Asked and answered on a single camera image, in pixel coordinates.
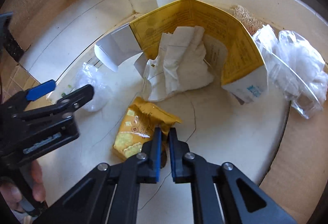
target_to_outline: yellow snack wrapper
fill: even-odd
[[[123,160],[141,152],[143,143],[152,140],[155,127],[165,135],[181,119],[157,105],[136,97],[128,107],[113,145],[114,152]]]

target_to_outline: metal bolt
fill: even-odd
[[[194,153],[185,153],[185,158],[193,160],[193,159],[195,159],[195,154]]]
[[[137,154],[137,158],[140,160],[144,160],[147,157],[147,154],[145,153],[138,153]]]
[[[106,163],[100,163],[97,168],[100,170],[100,171],[105,171],[107,170],[108,168],[108,165]]]
[[[223,164],[223,168],[226,170],[232,170],[233,169],[233,164],[227,162]]]
[[[64,119],[68,119],[68,118],[70,118],[70,117],[72,117],[73,116],[73,113],[72,112],[67,112],[67,113],[64,113],[63,115],[62,115],[62,117],[64,118]]]
[[[61,101],[61,103],[68,103],[69,99],[64,99],[63,101]]]

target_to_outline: white table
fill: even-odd
[[[117,73],[100,67],[112,99],[96,113],[79,109],[75,117],[80,137],[39,159],[49,205],[99,163],[121,162],[112,154],[112,145],[126,108],[142,90],[143,80],[133,67],[136,58],[125,61]],[[257,103],[239,105],[218,82],[158,105],[183,120],[175,125],[178,138],[187,141],[192,152],[211,163],[232,162],[256,183],[275,156],[289,107],[274,86]],[[159,183],[141,185],[137,223],[193,223],[190,185],[174,184],[170,172],[168,160]]]

